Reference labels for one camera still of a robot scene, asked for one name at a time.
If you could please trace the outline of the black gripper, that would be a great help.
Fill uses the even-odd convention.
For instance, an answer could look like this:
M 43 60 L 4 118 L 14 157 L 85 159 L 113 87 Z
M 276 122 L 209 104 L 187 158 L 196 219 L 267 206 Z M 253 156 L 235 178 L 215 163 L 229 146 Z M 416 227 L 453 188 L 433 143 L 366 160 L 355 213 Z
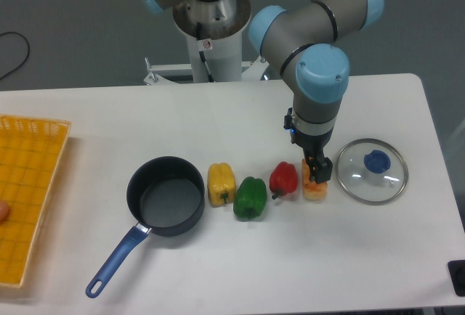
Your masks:
M 309 180 L 325 183 L 331 180 L 333 163 L 324 155 L 324 147 L 330 141 L 333 130 L 321 135 L 307 135 L 298 129 L 291 129 L 291 143 L 300 146 L 309 168 Z

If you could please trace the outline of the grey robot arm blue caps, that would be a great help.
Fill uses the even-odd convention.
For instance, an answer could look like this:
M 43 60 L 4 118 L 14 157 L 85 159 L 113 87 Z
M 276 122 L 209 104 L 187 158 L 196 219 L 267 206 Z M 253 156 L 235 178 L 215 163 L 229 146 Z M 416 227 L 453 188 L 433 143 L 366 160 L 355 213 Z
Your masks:
M 244 33 L 259 56 L 292 90 L 284 119 L 300 146 L 310 180 L 331 178 L 324 154 L 349 82 L 349 60 L 335 41 L 376 22 L 384 0 L 310 0 L 297 12 L 268 6 L 253 14 L 249 0 L 143 0 L 155 13 L 170 9 L 185 35 L 196 82 L 236 81 L 242 75 Z

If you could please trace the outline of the fingertip at left edge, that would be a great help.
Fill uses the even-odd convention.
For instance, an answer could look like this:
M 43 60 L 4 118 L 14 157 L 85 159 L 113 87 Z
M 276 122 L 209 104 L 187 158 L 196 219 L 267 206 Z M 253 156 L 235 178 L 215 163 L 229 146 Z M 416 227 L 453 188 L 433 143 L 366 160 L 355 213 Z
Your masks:
M 6 201 L 0 201 L 0 222 L 3 222 L 7 219 L 10 211 L 9 203 Z

